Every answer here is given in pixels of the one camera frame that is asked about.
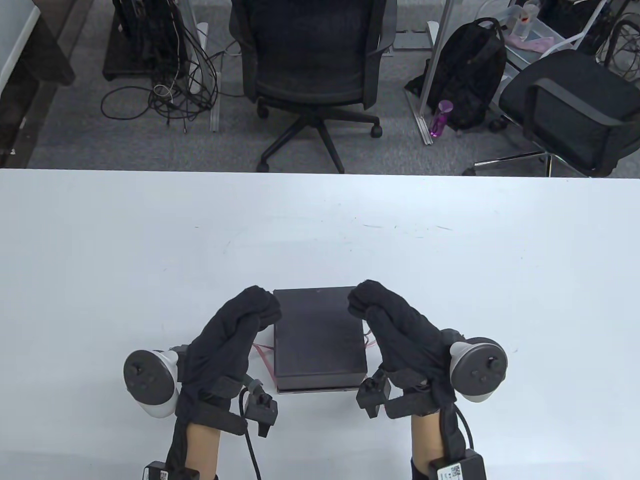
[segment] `white vr controller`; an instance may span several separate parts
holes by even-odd
[[[124,381],[145,412],[163,419],[178,403],[178,359],[175,350],[136,350],[124,363]]]

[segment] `black backpack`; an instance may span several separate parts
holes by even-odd
[[[490,23],[488,28],[480,26],[485,22]],[[427,105],[435,111],[441,100],[451,101],[448,124],[456,130],[480,125],[506,63],[507,50],[496,19],[477,19],[462,25],[442,48]],[[409,92],[420,96],[428,66],[429,60],[424,73],[404,86]]]

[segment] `hand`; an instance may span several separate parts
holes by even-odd
[[[276,323],[278,300],[260,287],[249,287],[226,302],[189,345],[176,416],[189,422],[198,400],[229,410],[230,398],[211,394],[222,377],[242,382],[256,334]]]
[[[423,375],[441,408],[456,401],[449,379],[449,347],[442,332],[424,315],[373,280],[351,291],[348,308],[352,315],[367,321],[378,341],[384,370],[411,369]]]

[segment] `pink cloth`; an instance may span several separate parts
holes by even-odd
[[[504,43],[520,50],[544,53],[553,47],[556,44],[556,41],[552,36],[524,41],[519,36],[507,35],[504,37]]]

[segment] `chair backrest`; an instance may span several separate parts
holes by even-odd
[[[292,81],[296,75],[315,76],[318,88],[336,88],[339,82],[332,84],[333,77],[358,77],[365,90],[367,53],[378,47],[386,0],[232,0],[232,4],[238,30],[234,33],[230,25],[232,35],[243,57],[254,61],[259,72],[286,74]],[[243,74],[251,67],[243,64]],[[246,80],[244,89],[251,98]]]

